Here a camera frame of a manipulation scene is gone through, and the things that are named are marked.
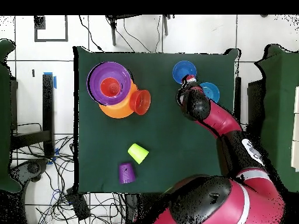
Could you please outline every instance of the floor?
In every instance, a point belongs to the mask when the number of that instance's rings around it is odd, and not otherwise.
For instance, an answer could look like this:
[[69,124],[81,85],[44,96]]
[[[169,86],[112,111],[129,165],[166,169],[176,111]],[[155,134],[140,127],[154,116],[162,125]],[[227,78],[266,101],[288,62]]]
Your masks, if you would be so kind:
[[[15,41],[16,50],[9,54],[8,65],[12,75],[19,81],[18,88],[18,124],[42,123],[42,84],[44,72],[52,72],[57,77],[55,97],[55,139],[73,136],[74,121],[74,72],[72,46],[84,46],[91,51],[131,51],[121,35],[136,52],[162,52],[162,18],[160,15],[142,15],[117,21],[116,46],[112,45],[111,28],[104,16],[67,16],[68,42],[48,41],[34,42],[33,16],[0,16],[0,39]],[[168,36],[163,36],[164,53],[215,53],[222,54],[229,48],[239,48],[241,57],[239,76],[242,78],[242,113],[241,123],[247,123],[247,84],[262,78],[261,72],[253,64],[263,57],[264,48],[268,44],[278,43],[284,48],[299,50],[299,32],[294,16],[269,15],[171,15],[168,20]],[[64,16],[46,16],[46,29],[38,30],[38,39],[64,39]],[[129,36],[138,38],[142,44]],[[37,131],[38,125],[25,125],[18,132]],[[59,148],[63,140],[56,144]],[[60,153],[72,155],[69,146],[62,148]],[[14,153],[12,166],[22,162],[28,155]],[[73,185],[73,164],[67,164],[63,174],[66,188]],[[47,173],[52,186],[58,188],[57,171],[52,164],[47,165]],[[26,193],[26,215],[29,224],[37,224],[40,211],[45,211],[51,204],[53,190],[50,180],[43,174],[40,181],[30,183]],[[115,215],[116,206],[111,194],[87,194],[87,202],[95,215]],[[113,218],[114,224],[120,224],[121,217]],[[103,224],[97,218],[87,219],[86,224]],[[55,221],[53,224],[66,224]],[[70,220],[69,224],[85,224],[84,221]]]

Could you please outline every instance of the red robot arm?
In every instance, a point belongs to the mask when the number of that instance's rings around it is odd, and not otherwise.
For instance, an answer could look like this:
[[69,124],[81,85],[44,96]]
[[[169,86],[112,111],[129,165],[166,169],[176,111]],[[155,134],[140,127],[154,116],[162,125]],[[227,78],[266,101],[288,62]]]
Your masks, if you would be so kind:
[[177,95],[183,114],[216,138],[222,176],[194,176],[180,183],[137,223],[279,224],[284,201],[269,178],[260,153],[237,120],[206,98],[194,76]]

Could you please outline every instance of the robot logo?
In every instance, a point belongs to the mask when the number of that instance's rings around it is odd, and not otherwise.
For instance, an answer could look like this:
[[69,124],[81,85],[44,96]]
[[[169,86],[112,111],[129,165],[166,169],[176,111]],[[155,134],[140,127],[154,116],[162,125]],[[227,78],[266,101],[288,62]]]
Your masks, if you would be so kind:
[[251,158],[255,159],[258,163],[264,166],[262,162],[262,155],[252,146],[251,141],[248,139],[243,139],[242,144],[251,156]]

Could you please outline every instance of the blue bowl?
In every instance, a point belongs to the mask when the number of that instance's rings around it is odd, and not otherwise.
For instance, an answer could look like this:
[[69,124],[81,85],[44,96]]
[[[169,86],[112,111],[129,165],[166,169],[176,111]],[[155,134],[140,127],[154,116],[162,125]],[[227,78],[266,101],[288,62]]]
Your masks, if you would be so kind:
[[215,84],[212,84],[210,82],[203,82],[200,84],[200,86],[203,88],[204,94],[211,99],[213,102],[217,103],[220,98],[220,92],[218,87]]
[[182,84],[182,79],[186,75],[196,76],[196,68],[195,68],[194,64],[192,64],[189,61],[178,62],[173,67],[173,70],[172,70],[172,76],[173,76],[174,80],[177,83]]

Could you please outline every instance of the red cup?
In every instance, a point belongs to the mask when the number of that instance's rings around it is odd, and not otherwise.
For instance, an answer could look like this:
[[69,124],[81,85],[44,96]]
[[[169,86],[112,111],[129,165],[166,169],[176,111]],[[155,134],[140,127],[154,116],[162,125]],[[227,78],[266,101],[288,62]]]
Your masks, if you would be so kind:
[[135,91],[130,98],[130,107],[138,115],[147,112],[151,104],[151,95],[147,90]]
[[120,84],[115,78],[106,78],[102,80],[100,90],[107,97],[117,96],[120,92]]

